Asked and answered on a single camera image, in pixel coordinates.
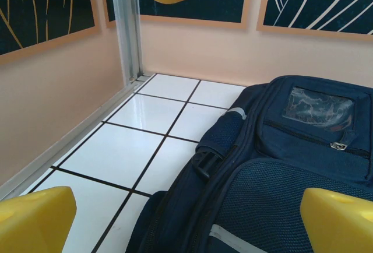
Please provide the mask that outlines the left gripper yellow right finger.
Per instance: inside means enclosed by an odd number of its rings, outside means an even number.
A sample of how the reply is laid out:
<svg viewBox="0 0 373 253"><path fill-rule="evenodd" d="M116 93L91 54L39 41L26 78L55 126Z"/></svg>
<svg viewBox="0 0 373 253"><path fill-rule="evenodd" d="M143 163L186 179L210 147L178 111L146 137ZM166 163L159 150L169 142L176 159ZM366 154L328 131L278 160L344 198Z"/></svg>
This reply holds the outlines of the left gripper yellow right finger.
<svg viewBox="0 0 373 253"><path fill-rule="evenodd" d="M314 253L373 253L373 201L307 188L300 213Z"/></svg>

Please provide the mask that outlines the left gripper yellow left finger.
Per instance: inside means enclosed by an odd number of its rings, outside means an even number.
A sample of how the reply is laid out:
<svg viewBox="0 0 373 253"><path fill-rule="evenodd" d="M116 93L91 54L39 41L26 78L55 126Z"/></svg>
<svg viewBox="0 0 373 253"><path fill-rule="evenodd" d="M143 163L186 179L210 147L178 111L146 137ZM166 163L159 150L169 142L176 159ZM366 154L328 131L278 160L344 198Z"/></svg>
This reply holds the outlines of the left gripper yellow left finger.
<svg viewBox="0 0 373 253"><path fill-rule="evenodd" d="M76 210L65 186L0 201L0 253L62 253Z"/></svg>

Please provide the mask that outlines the navy blue backpack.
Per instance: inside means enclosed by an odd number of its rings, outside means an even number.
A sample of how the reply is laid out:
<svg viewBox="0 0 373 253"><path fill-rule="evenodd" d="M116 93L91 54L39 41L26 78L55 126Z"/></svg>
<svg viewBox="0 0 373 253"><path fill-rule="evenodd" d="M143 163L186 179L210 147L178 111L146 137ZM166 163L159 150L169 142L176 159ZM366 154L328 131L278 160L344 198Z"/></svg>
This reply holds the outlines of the navy blue backpack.
<svg viewBox="0 0 373 253"><path fill-rule="evenodd" d="M125 253L315 253L307 188L373 202L373 88L308 76L246 87L146 202Z"/></svg>

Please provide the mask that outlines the aluminium floor edge rail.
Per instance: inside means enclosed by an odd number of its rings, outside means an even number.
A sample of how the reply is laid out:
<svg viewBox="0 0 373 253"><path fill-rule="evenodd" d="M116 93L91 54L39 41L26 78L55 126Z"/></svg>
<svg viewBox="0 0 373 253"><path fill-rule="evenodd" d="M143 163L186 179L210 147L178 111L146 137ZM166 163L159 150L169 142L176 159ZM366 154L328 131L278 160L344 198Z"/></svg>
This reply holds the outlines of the aluminium floor edge rail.
<svg viewBox="0 0 373 253"><path fill-rule="evenodd" d="M18 189L28 178L30 178L36 171L47 164L54 156L61 152L64 148L71 145L74 141L81 139L83 134L89 128L93 128L111 111L116 104L119 104L126 97L128 97L134 90L139 89L144 83L153 78L154 74L147 74L144 76L144 81L136 80L130 86L120 90L77 126L71 129L59 141L54 143L46 151L36 157L31 163L26 165L17 174L15 174L6 183L0 186L0 200L14 196L16 189Z"/></svg>

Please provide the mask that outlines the aluminium corner post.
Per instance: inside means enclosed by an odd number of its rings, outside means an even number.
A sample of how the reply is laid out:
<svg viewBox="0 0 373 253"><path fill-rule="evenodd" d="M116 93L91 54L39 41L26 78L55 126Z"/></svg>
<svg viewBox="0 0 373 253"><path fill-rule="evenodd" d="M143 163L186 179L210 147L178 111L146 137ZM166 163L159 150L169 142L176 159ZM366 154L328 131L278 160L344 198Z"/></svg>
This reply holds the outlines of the aluminium corner post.
<svg viewBox="0 0 373 253"><path fill-rule="evenodd" d="M143 74L139 0L113 0L124 85Z"/></svg>

